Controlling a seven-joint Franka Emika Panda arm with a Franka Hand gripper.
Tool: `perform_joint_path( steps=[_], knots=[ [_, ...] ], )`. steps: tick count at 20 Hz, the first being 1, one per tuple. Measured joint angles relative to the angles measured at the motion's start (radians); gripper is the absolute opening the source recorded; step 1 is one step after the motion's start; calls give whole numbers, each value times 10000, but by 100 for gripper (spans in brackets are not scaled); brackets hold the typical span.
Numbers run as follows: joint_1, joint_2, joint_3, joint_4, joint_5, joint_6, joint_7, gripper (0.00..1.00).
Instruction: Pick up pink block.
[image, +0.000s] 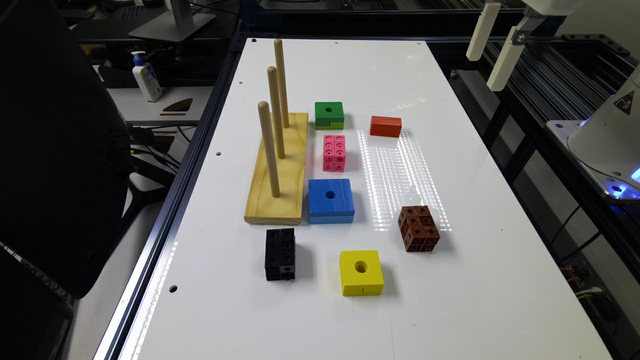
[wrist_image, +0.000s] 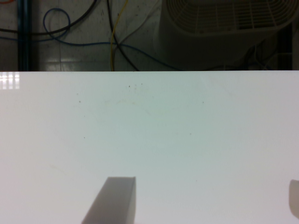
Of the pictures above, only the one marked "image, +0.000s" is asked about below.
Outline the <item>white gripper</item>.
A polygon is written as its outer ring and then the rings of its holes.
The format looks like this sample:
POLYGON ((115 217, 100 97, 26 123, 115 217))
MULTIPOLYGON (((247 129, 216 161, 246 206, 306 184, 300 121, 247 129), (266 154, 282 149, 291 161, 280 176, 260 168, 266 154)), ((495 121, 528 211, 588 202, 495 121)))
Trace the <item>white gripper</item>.
MULTIPOLYGON (((501 52, 487 80, 491 91, 502 91, 509 80, 523 50, 527 32, 535 30, 549 16, 568 16, 579 9, 584 0, 523 0, 526 5, 524 18, 511 28, 501 52)), ((476 23, 466 57, 478 61, 489 39, 498 13, 499 2, 486 2, 476 23)))

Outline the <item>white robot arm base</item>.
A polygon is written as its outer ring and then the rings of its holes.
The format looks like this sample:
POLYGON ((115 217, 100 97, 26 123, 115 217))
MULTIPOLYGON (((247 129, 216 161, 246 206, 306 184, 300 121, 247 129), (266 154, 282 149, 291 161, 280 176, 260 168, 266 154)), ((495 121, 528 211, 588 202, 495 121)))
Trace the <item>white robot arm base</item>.
POLYGON ((639 202, 639 71, 585 120, 552 120, 551 131, 612 202, 639 202))

